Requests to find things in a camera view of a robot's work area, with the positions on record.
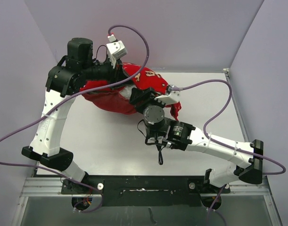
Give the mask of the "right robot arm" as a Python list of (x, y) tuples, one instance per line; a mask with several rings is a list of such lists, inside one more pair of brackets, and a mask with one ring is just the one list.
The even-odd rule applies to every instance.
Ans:
[(207, 192), (234, 181), (259, 185), (263, 180), (263, 143), (260, 140), (238, 142), (219, 136), (205, 135), (191, 124), (165, 116), (164, 107), (179, 102), (180, 92), (169, 89), (160, 95), (152, 88), (132, 88), (130, 104), (143, 115), (145, 144), (164, 148), (208, 154), (226, 161), (222, 169), (205, 172), (203, 188)]

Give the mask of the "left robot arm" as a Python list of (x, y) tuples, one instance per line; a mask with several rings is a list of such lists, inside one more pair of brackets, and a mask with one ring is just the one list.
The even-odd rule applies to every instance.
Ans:
[(69, 110), (78, 93), (88, 81), (117, 82), (121, 72), (122, 56), (126, 49), (122, 41), (109, 36), (107, 58), (99, 63), (93, 59), (93, 42), (87, 38), (73, 38), (67, 44), (67, 54), (49, 73), (46, 82), (43, 120), (39, 123), (30, 145), (23, 147), (22, 155), (40, 162), (73, 179), (72, 188), (84, 193), (89, 188), (85, 171), (74, 161), (74, 154), (60, 146), (61, 135)]

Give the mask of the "white pillow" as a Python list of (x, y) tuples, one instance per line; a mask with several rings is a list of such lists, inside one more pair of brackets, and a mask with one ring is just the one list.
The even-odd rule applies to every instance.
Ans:
[(122, 90), (119, 91), (119, 94), (126, 99), (127, 101), (130, 100), (130, 97), (132, 95), (132, 89), (136, 88), (135, 85), (126, 85)]

